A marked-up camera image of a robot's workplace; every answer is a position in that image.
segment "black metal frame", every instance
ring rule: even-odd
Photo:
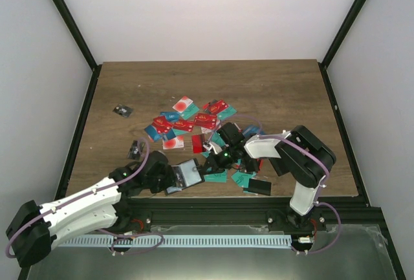
[[[101,65],[98,66],[76,26],[75,21],[64,0],[53,0],[56,8],[72,33],[76,43],[85,56],[86,61],[93,70],[91,82],[83,103],[82,111],[76,126],[71,148],[63,168],[56,199],[62,198],[66,194],[67,185],[71,177],[74,161],[78,152],[82,138],[83,128],[85,127],[89,107],[98,81]],[[327,67],[331,63],[334,55],[340,48],[342,41],[347,35],[359,11],[366,0],[354,0],[354,3],[346,15],[334,41],[332,42],[322,63],[319,63],[321,75],[325,88],[332,105],[336,123],[342,137],[343,145],[348,157],[354,181],[358,190],[356,197],[322,197],[321,201],[332,204],[340,214],[344,224],[377,224],[382,235],[388,240],[388,253],[393,262],[398,279],[405,279],[404,272],[400,265],[398,255],[395,251],[393,241],[389,235],[384,216],[380,208],[369,205],[369,199],[365,190],[358,165],[347,136],[347,131],[342,120],[342,116],[336,103],[335,95],[327,74]],[[150,216],[151,224],[154,225],[196,225],[196,224],[265,224],[267,223],[268,213],[272,210],[285,211],[289,205],[290,197],[269,197],[269,198],[218,198],[218,199],[129,199],[132,210]],[[335,216],[327,208],[318,208],[318,212],[325,218],[326,224],[334,224]],[[27,278],[28,270],[22,269],[19,279]]]

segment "teal card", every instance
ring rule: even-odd
[[[174,128],[173,128],[173,131],[174,131],[176,136],[182,136],[182,135],[185,135],[186,133],[188,133],[188,131],[180,130],[180,129],[174,129]]]
[[[232,179],[241,188],[248,188],[248,181],[255,175],[256,175],[256,172],[244,173],[244,172],[238,171],[232,175]]]
[[[185,120],[187,120],[188,118],[190,118],[190,117],[192,117],[195,113],[197,113],[198,111],[200,111],[200,109],[194,104],[194,103],[192,103],[192,104],[190,104],[189,106],[188,106],[188,108],[184,111],[184,112],[182,112],[181,114],[180,114],[180,116],[183,118],[183,119],[185,119]]]
[[[231,105],[229,105],[227,109],[217,114],[217,117],[220,120],[225,120],[226,118],[230,117],[231,115],[234,115],[235,113],[237,113],[237,111]]]
[[[227,182],[227,170],[225,170],[223,173],[213,173],[212,175],[205,175],[204,180],[206,182],[226,183]]]
[[[220,135],[218,133],[214,133],[213,137],[212,137],[212,142],[216,143],[219,147],[225,146],[225,142],[223,141],[223,139],[220,137]]]

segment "white plastic housing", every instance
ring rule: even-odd
[[[290,207],[299,215],[306,215],[312,209],[314,199],[318,187],[306,188],[299,182],[296,182],[295,190],[292,199],[290,200]]]
[[[92,189],[100,188],[102,186],[106,186],[109,184],[114,184],[115,181],[111,178],[104,178],[100,182],[96,183],[95,185],[79,191],[69,197],[65,197],[63,199],[55,200],[54,202],[48,202],[46,204],[41,205],[40,213],[45,213],[46,211],[50,210],[53,207],[57,207],[64,202],[77,197],[83,193],[92,191]],[[87,215],[86,218],[90,219],[90,214],[93,214],[94,210],[104,210],[107,211],[108,206],[116,204],[119,202],[121,198],[121,193],[118,192],[118,186],[113,186],[109,189],[105,189],[104,191],[97,192],[96,194],[91,194],[86,196],[68,206],[63,207],[60,210],[57,210],[55,213],[51,213],[44,217],[45,222],[50,222],[49,232],[50,236],[57,234],[58,231],[62,229],[67,229],[67,226],[71,225],[81,217]]]
[[[286,138],[290,131],[286,131],[277,136]],[[275,138],[266,138],[267,136],[253,136],[245,144],[247,154],[252,158],[280,158],[278,151],[274,148],[280,140]]]

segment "pile of cards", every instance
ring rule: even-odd
[[[192,132],[195,126],[200,127],[203,134],[210,133],[221,120],[237,112],[224,100],[213,100],[202,107],[203,113],[199,113],[200,109],[187,96],[182,97],[172,108],[175,112],[161,112],[144,129],[151,141],[162,140],[163,149],[184,147],[181,136]]]

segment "blue card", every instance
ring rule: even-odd
[[[226,145],[225,142],[223,141],[223,139],[220,137],[220,135],[218,133],[214,133],[214,135],[212,137],[212,142],[216,143],[220,147]]]
[[[174,130],[172,130],[172,129],[170,129],[167,133],[164,133],[162,135],[162,139],[164,141],[170,141],[170,140],[174,139],[175,137],[176,136],[175,136]]]
[[[182,112],[180,115],[183,119],[187,120],[188,118],[192,117],[195,113],[200,111],[200,109],[194,104],[190,104],[188,108]]]
[[[243,136],[251,136],[255,135],[259,131],[258,126],[250,125],[246,129],[243,130]],[[261,135],[265,135],[265,132],[262,130],[260,131]]]
[[[232,179],[241,188],[248,188],[249,179],[251,179],[255,175],[256,175],[256,172],[244,173],[244,172],[238,171],[232,175]]]
[[[148,134],[148,136],[153,139],[154,142],[161,139],[161,135],[157,133],[157,130],[152,126],[149,125],[144,129],[144,131]]]
[[[185,135],[186,133],[188,133],[188,131],[180,130],[180,129],[174,129],[174,128],[173,128],[173,131],[174,131],[176,136],[182,136],[182,135]]]
[[[212,175],[205,175],[204,180],[206,182],[226,183],[227,182],[227,170],[225,170],[223,173],[213,173]]]
[[[161,112],[160,115],[165,116],[166,120],[171,123],[175,123],[180,119],[180,113],[178,112]]]
[[[217,117],[220,120],[225,120],[226,118],[230,117],[231,115],[234,115],[235,113],[237,113],[237,111],[229,104],[227,109],[217,114]]]

